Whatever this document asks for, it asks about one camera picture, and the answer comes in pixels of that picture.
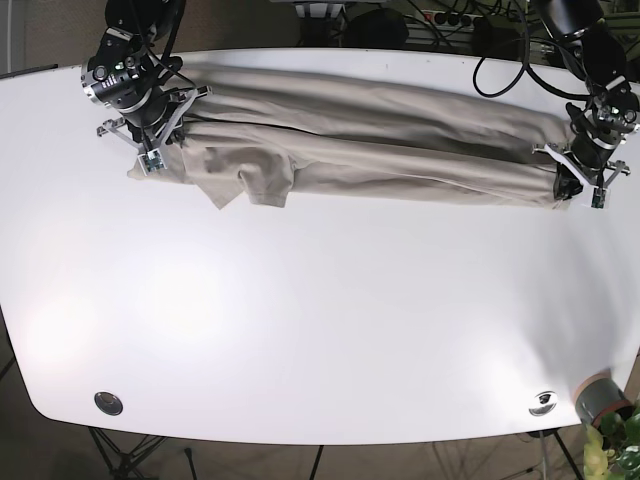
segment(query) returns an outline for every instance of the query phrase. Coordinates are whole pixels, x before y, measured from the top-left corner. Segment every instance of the table surface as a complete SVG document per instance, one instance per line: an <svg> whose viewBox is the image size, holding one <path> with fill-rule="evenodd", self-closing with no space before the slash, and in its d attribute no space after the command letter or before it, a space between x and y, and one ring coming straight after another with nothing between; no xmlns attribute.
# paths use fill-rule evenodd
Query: table surface
<svg viewBox="0 0 640 480"><path fill-rule="evenodd" d="M362 50L185 60L475 95L477 59ZM486 90L519 65L489 61ZM537 67L583 91L565 71ZM292 194L217 211L137 182L80 69L0 82L0 304L34 406L132 432L284 444L490 436L577 423L570 391L638 345L640 175L611 208L463 207ZM499 99L557 115L526 77ZM615 158L632 169L633 138ZM534 396L558 406L529 413ZM118 395L109 417L96 392Z"/></svg>

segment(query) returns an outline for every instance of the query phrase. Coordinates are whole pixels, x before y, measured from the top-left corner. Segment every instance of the folded fabric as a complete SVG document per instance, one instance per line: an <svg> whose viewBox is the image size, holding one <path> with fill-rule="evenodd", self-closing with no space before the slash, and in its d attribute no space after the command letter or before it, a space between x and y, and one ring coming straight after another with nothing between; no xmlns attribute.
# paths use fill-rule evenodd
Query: folded fabric
<svg viewBox="0 0 640 480"><path fill-rule="evenodd" d="M218 208L243 191L283 207L290 191L555 208L556 166L534 143L568 122L495 101L361 80L192 65L213 94L185 117L167 170Z"/></svg>

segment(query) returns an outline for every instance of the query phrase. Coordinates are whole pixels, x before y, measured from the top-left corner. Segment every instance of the metal bracket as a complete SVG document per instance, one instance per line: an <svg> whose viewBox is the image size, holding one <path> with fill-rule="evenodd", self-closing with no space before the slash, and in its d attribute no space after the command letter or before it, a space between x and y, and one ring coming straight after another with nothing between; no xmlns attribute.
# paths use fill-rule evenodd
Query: metal bracket
<svg viewBox="0 0 640 480"><path fill-rule="evenodd" d="M171 95L172 101L180 103L181 105L176 108L173 115L167 120L165 125L158 130L149 134L151 141L151 149L147 151L145 146L140 143L136 143L132 138L125 135L120 131L122 127L126 125L124 117L120 117L115 120L107 120L100 127L97 128L96 133L98 137L104 137L108 133L116 135L121 140L125 141L136 150L138 150L138 163L142 168L145 176L157 170L166 169L167 165L164 161L162 150L169 139L169 136L173 133L176 127L180 126L183 115L191 108L193 102L196 99L204 97L211 93L211 87L200 87L189 91L179 91Z"/></svg>
<svg viewBox="0 0 640 480"><path fill-rule="evenodd" d="M585 198L582 205L591 208L603 209L608 206L607 200L609 199L609 187L611 183L616 179L619 174L630 175L631 169L627 164L621 160L613 162L607 162L606 169L613 170L613 173L609 178L605 179L603 185L598 185L597 178L590 179L580 167L567 155L566 150L561 149L555 143L547 143L544 147L534 146L534 152L544 152L553 158L556 162L564 165L569 171L578 179L583 187L583 193L580 195Z"/></svg>

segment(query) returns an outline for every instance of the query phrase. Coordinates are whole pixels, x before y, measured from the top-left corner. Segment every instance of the black cable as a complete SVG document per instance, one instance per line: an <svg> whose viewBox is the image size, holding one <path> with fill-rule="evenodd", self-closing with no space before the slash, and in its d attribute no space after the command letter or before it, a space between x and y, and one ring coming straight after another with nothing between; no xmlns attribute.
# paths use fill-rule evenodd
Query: black cable
<svg viewBox="0 0 640 480"><path fill-rule="evenodd" d="M473 71L473 88L476 89L476 92L478 92L479 95L481 95L481 96L483 96L485 98L496 98L496 97L499 97L499 96L504 95L505 93L507 93L509 90L511 90L513 87L515 87L518 84L518 82L520 81L522 76L527 71L527 67L529 66L529 57L530 57L530 54L531 54L531 44L530 44L530 38L529 38L529 28L527 28L527 18L525 17L524 12L522 11L522 8L518 4L518 2L514 2L514 3L516 5L516 9L518 10L518 15L520 16L520 21L522 22L522 25L524 26L524 53L522 55L522 66L520 67L520 71L518 71L518 74L516 75L516 77L512 80L512 82L509 85L507 85L505 88L503 88L499 92L486 93L486 92L483 92L482 90L480 90L480 87L478 86L478 72L480 71L480 67L482 66L484 61L487 59L487 55L486 54L484 56L482 56L482 58L480 58L480 61L476 65L475 70Z"/></svg>
<svg viewBox="0 0 640 480"><path fill-rule="evenodd" d="M174 70L172 70L171 68L169 68L162 60L160 60L158 58L158 56L153 53L153 50L151 50L151 47L149 46L149 43L147 42L147 38L144 35L144 32L142 31L142 27L140 26L140 19L138 18L138 12L136 11L136 6L134 3L134 0L129 0L129 7L131 8L131 13L133 15L133 19L135 21L136 24L136 28L138 29L138 34L140 35L141 39L142 39L142 44L145 47L145 50L147 51L147 53L162 67L164 68L168 73L170 73L172 76L176 76L179 79L187 82L189 85L191 85L193 87L193 89L195 90L196 84L193 83L192 80L190 80L189 78L185 77L184 75L182 75L180 72L176 72Z"/></svg>
<svg viewBox="0 0 640 480"><path fill-rule="evenodd" d="M180 5L178 6L178 11L176 12L176 17L173 21L173 27L171 27L169 40L167 40L167 44L164 47L164 53L162 54L162 61L164 63L169 61L169 57L171 56L171 52L173 51L173 46L176 43L176 37L178 36L178 30L180 29L180 23L182 22L182 17L184 16L186 6L187 0L181 0Z"/></svg>
<svg viewBox="0 0 640 480"><path fill-rule="evenodd" d="M9 373L9 370L11 370L11 367L13 367L14 363L16 363L16 356L15 355L13 355L11 357L11 360L9 360L9 362L4 366L2 371L0 371L0 382L5 377L5 375L7 373Z"/></svg>
<svg viewBox="0 0 640 480"><path fill-rule="evenodd" d="M318 471L318 465L320 465L320 458L322 458L322 450L324 450L324 445L320 445L318 447L318 453L316 454L316 460L313 462L313 469L311 470L311 475L309 476L309 480L313 480L316 478L316 472Z"/></svg>
<svg viewBox="0 0 640 480"><path fill-rule="evenodd" d="M531 37L530 39L532 42L536 42L536 43L542 43L544 45L551 45L554 46L560 50L563 50L566 54L571 55L571 53L564 48L562 45L560 45L557 42L554 42L552 40L547 40L545 38L537 38L537 37ZM560 90L559 88L554 87L553 85L550 85L549 83L545 82L542 78L540 78L538 76L538 74L533 70L533 68L531 67L531 65L529 65L527 67L527 73L529 74L529 76L531 77L531 79L536 82L538 85L540 85L542 88L544 88L547 92L560 97L560 98L564 98L566 100L574 100L576 102L589 102L591 100L591 96L587 95L587 94L578 94L578 93L568 93L565 92L564 90Z"/></svg>
<svg viewBox="0 0 640 480"><path fill-rule="evenodd" d="M512 38L511 40L508 40L508 41L503 42L503 43L501 43L499 45L496 45L493 49L498 49L498 48L504 47L506 45L510 45L512 43L515 43L515 42L521 42L522 40L523 40L522 38ZM529 40L532 41L532 42L544 43L545 45L553 45L555 47L560 48L561 50L567 51L564 47L562 47L561 45L559 45L556 42L553 42L551 40L547 40L547 39L544 39L544 38L536 38L536 37L531 37ZM531 64L528 64L526 66L525 71L527 72L527 74L529 74L531 79L536 84L538 84L540 87L542 87L544 90L546 90L547 92L551 93L552 95L555 95L555 96L560 97L560 98L564 98L566 100L573 100L573 101L576 101L576 102L589 102L591 100L591 96L588 95L588 94L565 92L564 90L560 90L559 88L556 88L553 85L547 83L542 78L540 78L540 76L538 76L538 74L533 70L533 67L531 67Z"/></svg>
<svg viewBox="0 0 640 480"><path fill-rule="evenodd" d="M420 25L425 27L427 30L429 30L431 33L433 33L433 43L431 45L435 47L436 51L438 50L438 48L440 47L440 35L438 35L437 28L432 27L427 22L424 22L419 18L412 17L411 15L403 15L403 17L409 20L413 20L416 23L419 23Z"/></svg>

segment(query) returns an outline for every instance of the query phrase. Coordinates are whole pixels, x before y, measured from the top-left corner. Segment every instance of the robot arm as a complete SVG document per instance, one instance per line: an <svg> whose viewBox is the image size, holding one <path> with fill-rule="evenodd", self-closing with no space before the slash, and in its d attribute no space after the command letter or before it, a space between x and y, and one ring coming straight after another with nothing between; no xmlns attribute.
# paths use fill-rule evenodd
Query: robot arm
<svg viewBox="0 0 640 480"><path fill-rule="evenodd" d="M108 0L107 30L98 52L82 68L82 86L95 103L115 108L122 117L98 128L98 135L113 133L139 150L145 174L166 168L162 149L180 137L182 115L193 101L208 93L178 72L182 59L171 50L185 9L185 0ZM149 48L169 34L158 58ZM162 87L172 76L191 88ZM131 138L119 129L126 126Z"/></svg>
<svg viewBox="0 0 640 480"><path fill-rule="evenodd" d="M597 0L531 0L551 38L560 44L567 69L583 80L591 97L586 108L567 104L576 138L569 149L547 148L584 188L594 208L603 208L614 175L629 174L609 161L626 136L635 133L640 104L625 78L623 47L613 38ZM605 179L604 172L614 174Z"/></svg>

